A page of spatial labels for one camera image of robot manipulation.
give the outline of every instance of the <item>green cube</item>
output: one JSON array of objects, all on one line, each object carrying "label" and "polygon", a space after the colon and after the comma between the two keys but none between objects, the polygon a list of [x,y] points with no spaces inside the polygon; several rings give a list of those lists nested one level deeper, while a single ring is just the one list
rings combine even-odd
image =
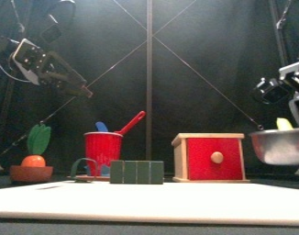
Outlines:
[{"label": "green cube", "polygon": [[136,184],[136,161],[124,163],[124,184]]},{"label": "green cube", "polygon": [[122,184],[124,182],[124,161],[111,162],[111,184]]},{"label": "green cube", "polygon": [[138,176],[136,176],[136,184],[140,185],[150,185],[150,179],[151,179],[151,172],[150,172],[150,161],[138,161]]},{"label": "green cube", "polygon": [[151,161],[151,185],[164,184],[164,162]]}]

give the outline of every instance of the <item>metal bowl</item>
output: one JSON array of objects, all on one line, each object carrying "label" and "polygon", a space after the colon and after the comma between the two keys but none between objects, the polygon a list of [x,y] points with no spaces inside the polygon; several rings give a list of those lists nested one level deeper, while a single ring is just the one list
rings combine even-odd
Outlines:
[{"label": "metal bowl", "polygon": [[248,135],[262,162],[272,165],[299,165],[299,129],[271,129]]}]

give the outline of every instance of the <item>red cup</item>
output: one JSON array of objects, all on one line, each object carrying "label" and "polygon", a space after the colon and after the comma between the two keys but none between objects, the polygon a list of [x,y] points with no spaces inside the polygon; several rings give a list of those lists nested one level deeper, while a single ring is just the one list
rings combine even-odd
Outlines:
[{"label": "red cup", "polygon": [[86,157],[98,162],[87,161],[91,175],[100,176],[102,165],[111,167],[111,161],[119,160],[123,135],[112,132],[84,133]]}]

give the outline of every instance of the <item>clay pot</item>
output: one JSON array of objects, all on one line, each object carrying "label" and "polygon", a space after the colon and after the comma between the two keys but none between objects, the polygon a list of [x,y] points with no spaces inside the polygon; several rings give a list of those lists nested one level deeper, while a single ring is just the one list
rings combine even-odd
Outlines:
[{"label": "clay pot", "polygon": [[52,166],[31,167],[11,165],[9,179],[12,182],[39,183],[48,182],[52,178]]}]

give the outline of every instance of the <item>table surface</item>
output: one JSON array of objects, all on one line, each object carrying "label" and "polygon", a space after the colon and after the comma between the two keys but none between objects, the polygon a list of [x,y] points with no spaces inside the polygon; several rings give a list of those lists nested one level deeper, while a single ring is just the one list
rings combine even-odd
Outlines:
[{"label": "table surface", "polygon": [[299,226],[299,189],[64,181],[0,189],[0,218]]}]

